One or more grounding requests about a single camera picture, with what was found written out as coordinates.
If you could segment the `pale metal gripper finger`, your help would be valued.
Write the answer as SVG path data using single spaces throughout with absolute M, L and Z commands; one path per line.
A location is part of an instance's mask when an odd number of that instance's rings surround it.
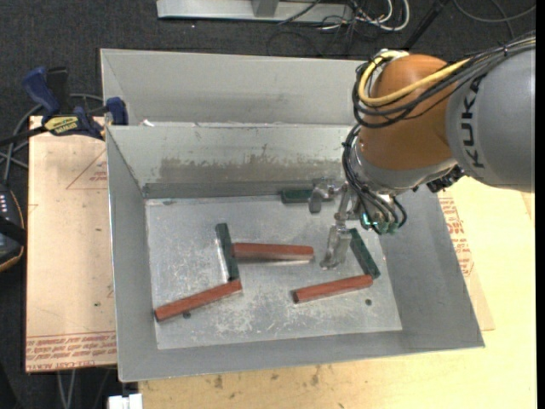
M 332 201 L 340 193 L 342 185 L 333 179 L 322 177 L 313 181 L 313 189 L 308 199 L 308 209 L 311 214 L 317 214 L 322 210 L 323 202 Z
M 326 252 L 319 266 L 322 269 L 332 269 L 344 263 L 351 240 L 352 235 L 347 227 L 332 226 L 328 236 Z

